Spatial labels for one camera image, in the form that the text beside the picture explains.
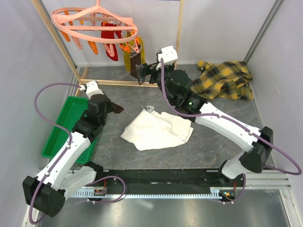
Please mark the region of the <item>brown striped sock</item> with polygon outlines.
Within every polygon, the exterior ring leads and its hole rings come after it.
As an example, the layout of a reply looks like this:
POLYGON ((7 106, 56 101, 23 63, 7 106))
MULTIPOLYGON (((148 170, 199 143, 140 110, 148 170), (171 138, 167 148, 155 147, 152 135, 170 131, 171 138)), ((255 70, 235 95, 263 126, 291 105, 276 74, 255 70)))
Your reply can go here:
POLYGON ((141 65, 145 63, 144 45, 140 44, 138 47, 139 52, 132 50, 130 53, 130 75, 136 79, 138 78, 136 65, 141 65))

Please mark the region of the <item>mustard yellow sock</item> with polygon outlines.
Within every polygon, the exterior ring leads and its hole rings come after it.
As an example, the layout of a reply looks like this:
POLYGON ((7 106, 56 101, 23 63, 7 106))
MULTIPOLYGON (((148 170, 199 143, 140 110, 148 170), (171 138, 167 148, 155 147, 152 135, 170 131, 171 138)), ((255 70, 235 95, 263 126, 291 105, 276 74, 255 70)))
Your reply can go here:
MULTIPOLYGON (((140 44, 144 44, 142 38, 139 36, 138 36, 138 38, 139 38, 140 44)), ((130 53, 131 52, 124 51, 124 64, 125 64, 125 69, 127 72, 130 72, 130 53)))

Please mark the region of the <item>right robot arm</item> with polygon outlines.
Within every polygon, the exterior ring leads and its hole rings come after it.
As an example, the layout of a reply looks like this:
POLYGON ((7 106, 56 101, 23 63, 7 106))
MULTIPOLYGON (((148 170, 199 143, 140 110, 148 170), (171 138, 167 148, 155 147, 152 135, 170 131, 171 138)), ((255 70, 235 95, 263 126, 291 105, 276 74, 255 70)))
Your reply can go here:
POLYGON ((138 83, 151 78, 149 83, 157 84, 170 105, 179 116, 206 126, 236 143, 242 152, 230 160, 224 161, 217 174, 217 181, 228 186, 233 180, 247 172, 261 173, 266 165, 272 148, 273 130, 269 127, 259 129, 238 121, 217 109, 206 99, 191 90, 193 81, 185 71, 176 70, 174 65, 160 63, 136 65, 138 83))

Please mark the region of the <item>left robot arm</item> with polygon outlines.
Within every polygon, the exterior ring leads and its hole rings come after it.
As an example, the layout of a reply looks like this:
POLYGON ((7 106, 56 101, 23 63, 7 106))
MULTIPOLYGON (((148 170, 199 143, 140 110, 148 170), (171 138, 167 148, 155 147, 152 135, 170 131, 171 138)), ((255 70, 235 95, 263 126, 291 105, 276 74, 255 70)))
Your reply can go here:
POLYGON ((67 172, 78 157, 103 131, 109 113, 119 114, 123 107, 113 103, 104 94, 95 94, 87 101, 68 139, 52 161, 35 177, 27 176, 22 183, 26 203, 50 217, 56 216, 66 200, 87 184, 99 186, 104 181, 101 166, 87 162, 77 173, 67 172))

